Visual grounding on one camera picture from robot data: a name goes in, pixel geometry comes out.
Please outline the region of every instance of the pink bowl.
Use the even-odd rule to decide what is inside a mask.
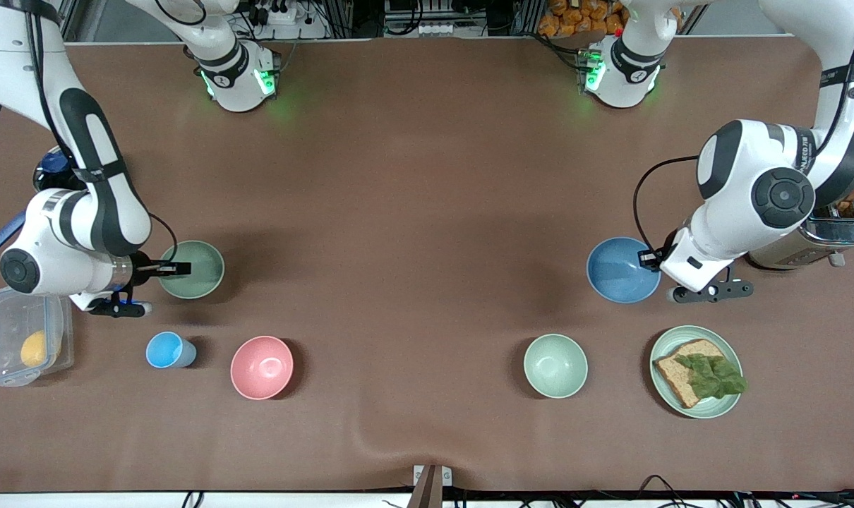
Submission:
[[[229,376],[244,398],[263,401],[286,388],[292,377],[292,366],[292,352],[286,343],[263,335],[236,350]]]

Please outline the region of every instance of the blue cup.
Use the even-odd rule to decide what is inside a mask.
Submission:
[[[637,257],[648,249],[628,237],[609,238],[594,247],[587,258],[587,279],[595,292],[615,303],[637,303],[656,292],[662,273],[644,269]]]
[[[160,332],[154,335],[145,348],[145,359],[150,366],[158,369],[179,369],[191,365],[197,353],[195,344],[190,341],[174,332]]]

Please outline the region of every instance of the silver toaster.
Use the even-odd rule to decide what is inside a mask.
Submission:
[[[794,270],[829,258],[844,266],[843,251],[854,247],[854,200],[840,210],[827,206],[813,211],[797,229],[779,241],[750,251],[750,261],[773,270]]]

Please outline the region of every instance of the green leafy vegetable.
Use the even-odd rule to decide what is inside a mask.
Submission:
[[[675,361],[691,370],[689,381],[694,394],[701,399],[746,392],[747,380],[723,356],[704,356],[700,353],[679,354]]]

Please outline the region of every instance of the yellow lemon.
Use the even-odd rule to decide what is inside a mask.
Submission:
[[[44,335],[44,330],[34,332],[29,335],[23,343],[23,349],[20,350],[20,360],[27,367],[37,367],[47,359],[47,339]]]

